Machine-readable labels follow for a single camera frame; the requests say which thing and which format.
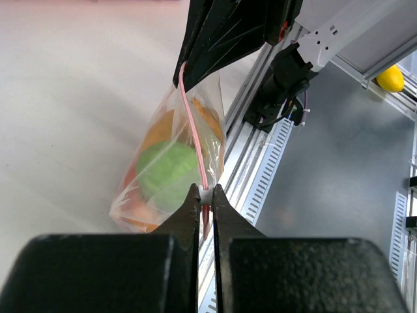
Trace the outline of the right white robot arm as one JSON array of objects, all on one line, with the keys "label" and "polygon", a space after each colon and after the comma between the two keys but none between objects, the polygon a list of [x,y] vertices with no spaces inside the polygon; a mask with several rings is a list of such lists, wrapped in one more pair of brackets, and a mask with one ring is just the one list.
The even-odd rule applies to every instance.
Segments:
[{"label": "right white robot arm", "polygon": [[273,58],[260,103],[281,104],[305,91],[335,55],[375,77],[416,47],[415,1],[190,1],[173,84],[186,91],[210,74],[304,33]]}]

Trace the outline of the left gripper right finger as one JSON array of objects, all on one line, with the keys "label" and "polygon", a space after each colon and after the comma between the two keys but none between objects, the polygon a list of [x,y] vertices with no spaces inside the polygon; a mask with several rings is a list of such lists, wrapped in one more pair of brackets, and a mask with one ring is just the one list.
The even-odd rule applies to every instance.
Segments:
[{"label": "left gripper right finger", "polygon": [[361,238],[271,238],[213,190],[219,312],[406,312],[388,261]]}]

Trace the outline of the clear pink zip top bag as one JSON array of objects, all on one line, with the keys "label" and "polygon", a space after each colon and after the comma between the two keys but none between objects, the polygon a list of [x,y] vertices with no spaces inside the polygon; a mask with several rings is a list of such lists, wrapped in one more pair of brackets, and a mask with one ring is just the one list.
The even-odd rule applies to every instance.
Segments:
[{"label": "clear pink zip top bag", "polygon": [[215,72],[186,94],[171,86],[111,204],[124,230],[150,233],[184,202],[190,185],[202,185],[193,135],[197,134],[209,186],[220,180],[226,145],[220,75]]}]

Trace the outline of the green vegetable toy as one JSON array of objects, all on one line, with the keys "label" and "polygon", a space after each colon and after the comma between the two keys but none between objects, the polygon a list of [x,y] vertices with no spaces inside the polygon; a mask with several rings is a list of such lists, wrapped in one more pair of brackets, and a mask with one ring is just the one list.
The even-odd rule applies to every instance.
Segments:
[{"label": "green vegetable toy", "polygon": [[136,175],[144,199],[164,213],[176,211],[190,185],[200,182],[195,150],[181,142],[161,142],[142,151]]}]

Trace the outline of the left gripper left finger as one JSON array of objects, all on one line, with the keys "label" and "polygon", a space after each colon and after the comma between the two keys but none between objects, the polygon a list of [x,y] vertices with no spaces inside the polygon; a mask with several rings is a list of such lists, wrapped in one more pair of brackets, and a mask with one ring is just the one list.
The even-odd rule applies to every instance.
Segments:
[{"label": "left gripper left finger", "polygon": [[196,312],[201,200],[148,234],[48,234],[19,253],[2,312]]}]

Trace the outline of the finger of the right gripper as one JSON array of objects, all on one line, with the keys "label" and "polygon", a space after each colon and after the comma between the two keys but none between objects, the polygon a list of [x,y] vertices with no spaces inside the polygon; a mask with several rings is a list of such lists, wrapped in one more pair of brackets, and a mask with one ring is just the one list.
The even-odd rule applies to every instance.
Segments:
[{"label": "finger of the right gripper", "polygon": [[191,89],[264,44],[277,45],[301,8],[302,0],[191,0],[173,84]]}]

